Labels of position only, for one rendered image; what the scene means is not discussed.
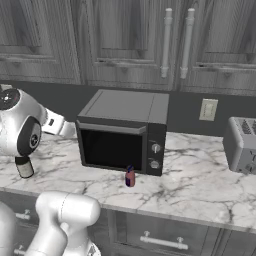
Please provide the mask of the dark grey microwave oven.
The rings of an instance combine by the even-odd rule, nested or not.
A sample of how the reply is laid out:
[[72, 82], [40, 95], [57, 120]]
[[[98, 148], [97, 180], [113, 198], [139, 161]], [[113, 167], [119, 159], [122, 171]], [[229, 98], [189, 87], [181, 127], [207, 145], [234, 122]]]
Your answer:
[[[119, 127], [147, 127], [146, 172], [139, 174], [160, 176], [167, 132], [169, 96], [162, 93], [119, 91], [100, 89], [77, 116], [81, 123]], [[161, 149], [154, 153], [153, 144]], [[156, 160], [160, 167], [153, 169], [150, 162]]]

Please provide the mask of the small red juice bottle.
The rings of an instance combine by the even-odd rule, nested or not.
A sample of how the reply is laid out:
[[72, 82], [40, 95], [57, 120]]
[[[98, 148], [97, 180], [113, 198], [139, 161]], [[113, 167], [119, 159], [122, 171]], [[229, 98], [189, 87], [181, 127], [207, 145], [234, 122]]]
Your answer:
[[134, 167], [129, 165], [126, 170], [125, 183], [128, 187], [133, 187], [135, 185], [135, 172]]

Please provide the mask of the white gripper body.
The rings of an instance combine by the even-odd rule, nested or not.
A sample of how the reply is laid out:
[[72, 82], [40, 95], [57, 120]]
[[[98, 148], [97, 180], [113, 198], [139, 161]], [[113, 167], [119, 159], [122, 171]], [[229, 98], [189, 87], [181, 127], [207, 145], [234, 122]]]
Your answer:
[[76, 134], [76, 126], [72, 122], [65, 121], [59, 132], [60, 136], [70, 138]]

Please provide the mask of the grey wooden cupboard door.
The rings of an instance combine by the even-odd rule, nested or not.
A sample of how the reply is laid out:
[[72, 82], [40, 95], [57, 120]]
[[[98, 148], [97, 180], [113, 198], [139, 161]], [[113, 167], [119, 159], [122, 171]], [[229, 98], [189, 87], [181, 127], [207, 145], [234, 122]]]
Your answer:
[[71, 0], [0, 0], [0, 80], [80, 82]]
[[[181, 79], [189, 8], [195, 20]], [[256, 0], [179, 0], [177, 18], [177, 91], [256, 96]]]
[[[161, 77], [166, 8], [169, 69]], [[71, 0], [81, 82], [168, 91], [174, 75], [177, 0]]]

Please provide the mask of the grey toaster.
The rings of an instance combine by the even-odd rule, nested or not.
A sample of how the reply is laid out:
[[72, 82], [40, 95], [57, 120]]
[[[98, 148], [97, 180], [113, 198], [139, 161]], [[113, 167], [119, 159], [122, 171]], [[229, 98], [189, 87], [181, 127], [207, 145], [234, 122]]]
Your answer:
[[256, 118], [230, 117], [223, 147], [231, 171], [256, 175]]

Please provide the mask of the black microwave door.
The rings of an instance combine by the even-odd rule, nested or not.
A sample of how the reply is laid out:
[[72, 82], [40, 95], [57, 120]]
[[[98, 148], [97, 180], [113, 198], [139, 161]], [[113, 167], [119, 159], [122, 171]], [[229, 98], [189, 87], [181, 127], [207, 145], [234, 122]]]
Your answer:
[[132, 165], [146, 172], [147, 127], [119, 127], [76, 122], [84, 166], [125, 171]]

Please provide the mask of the grey drawer front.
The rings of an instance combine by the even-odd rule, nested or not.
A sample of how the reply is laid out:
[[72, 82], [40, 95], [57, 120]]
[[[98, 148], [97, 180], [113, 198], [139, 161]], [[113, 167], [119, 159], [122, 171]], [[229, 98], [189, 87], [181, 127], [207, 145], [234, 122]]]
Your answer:
[[221, 229], [214, 256], [256, 256], [256, 233]]
[[23, 213], [30, 210], [30, 220], [19, 219], [23, 223], [37, 225], [39, 218], [35, 210], [36, 197], [0, 191], [0, 201], [8, 205], [15, 213]]
[[36, 231], [36, 226], [19, 225], [15, 235], [14, 249], [17, 249], [19, 245], [23, 245], [23, 250], [26, 252], [36, 234]]
[[[212, 251], [212, 238], [209, 228], [203, 225], [156, 218], [132, 213], [116, 213], [117, 241], [143, 249], [175, 256], [208, 256]], [[189, 246], [188, 250], [179, 250], [162, 245], [144, 243], [140, 237], [145, 231], [152, 238], [176, 242], [178, 237]]]

